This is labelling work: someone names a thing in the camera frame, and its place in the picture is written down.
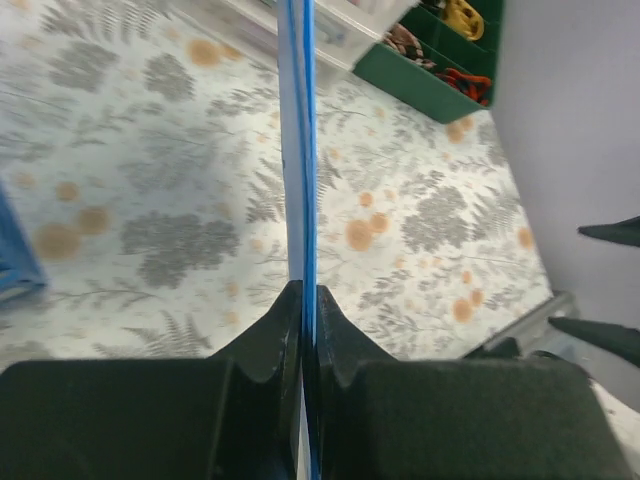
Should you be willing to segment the blue plastic file rack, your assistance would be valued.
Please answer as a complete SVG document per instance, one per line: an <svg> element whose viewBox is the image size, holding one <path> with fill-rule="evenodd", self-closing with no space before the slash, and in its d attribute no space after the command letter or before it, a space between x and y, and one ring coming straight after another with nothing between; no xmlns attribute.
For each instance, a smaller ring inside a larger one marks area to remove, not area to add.
<svg viewBox="0 0 640 480"><path fill-rule="evenodd" d="M1 303L39 292L47 279L22 228L18 215L1 188Z"/></svg>

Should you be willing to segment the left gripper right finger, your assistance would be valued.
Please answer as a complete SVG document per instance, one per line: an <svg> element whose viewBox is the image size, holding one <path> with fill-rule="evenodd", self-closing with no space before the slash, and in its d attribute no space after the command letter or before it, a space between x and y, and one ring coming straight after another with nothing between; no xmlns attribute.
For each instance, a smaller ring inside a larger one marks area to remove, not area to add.
<svg viewBox="0 0 640 480"><path fill-rule="evenodd" d="M317 365L319 469L322 479L337 479L349 456L359 450L362 388L356 377L370 362L395 358L370 339L344 314L326 286L317 288Z"/></svg>

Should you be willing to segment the blue notebook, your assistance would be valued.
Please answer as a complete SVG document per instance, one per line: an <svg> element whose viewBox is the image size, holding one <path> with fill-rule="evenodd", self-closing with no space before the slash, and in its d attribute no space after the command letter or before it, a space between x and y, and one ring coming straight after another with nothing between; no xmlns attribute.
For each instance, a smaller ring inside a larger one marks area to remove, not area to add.
<svg viewBox="0 0 640 480"><path fill-rule="evenodd" d="M305 474L308 479L319 479L314 4L311 1L278 1L276 9L288 268L290 278L302 282L301 375L306 419Z"/></svg>

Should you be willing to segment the white drawer organizer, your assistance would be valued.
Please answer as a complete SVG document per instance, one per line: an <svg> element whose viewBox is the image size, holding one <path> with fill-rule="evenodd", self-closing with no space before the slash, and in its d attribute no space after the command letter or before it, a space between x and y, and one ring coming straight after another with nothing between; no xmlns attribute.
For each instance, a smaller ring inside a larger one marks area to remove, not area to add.
<svg viewBox="0 0 640 480"><path fill-rule="evenodd" d="M277 51L277 1L228 1L244 38ZM341 70L351 70L373 44L407 13L413 1L317 1L315 44L319 58Z"/></svg>

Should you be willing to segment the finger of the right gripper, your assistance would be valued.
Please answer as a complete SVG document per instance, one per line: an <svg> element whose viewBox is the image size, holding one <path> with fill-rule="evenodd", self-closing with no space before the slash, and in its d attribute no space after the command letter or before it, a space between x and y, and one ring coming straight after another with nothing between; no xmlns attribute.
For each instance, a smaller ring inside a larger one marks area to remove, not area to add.
<svg viewBox="0 0 640 480"><path fill-rule="evenodd" d="M578 233L617 245L640 246L640 219L634 217L611 224L580 226Z"/></svg>
<svg viewBox="0 0 640 480"><path fill-rule="evenodd" d="M639 331L630 327L567 317L550 317L555 329L611 353L638 353Z"/></svg>

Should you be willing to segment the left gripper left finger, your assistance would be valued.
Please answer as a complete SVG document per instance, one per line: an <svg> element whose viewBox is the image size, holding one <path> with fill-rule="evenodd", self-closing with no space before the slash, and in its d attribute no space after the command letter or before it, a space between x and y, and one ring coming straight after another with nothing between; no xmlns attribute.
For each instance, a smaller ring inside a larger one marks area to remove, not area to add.
<svg viewBox="0 0 640 480"><path fill-rule="evenodd" d="M301 410L302 282L212 356L230 362L214 479L295 479Z"/></svg>

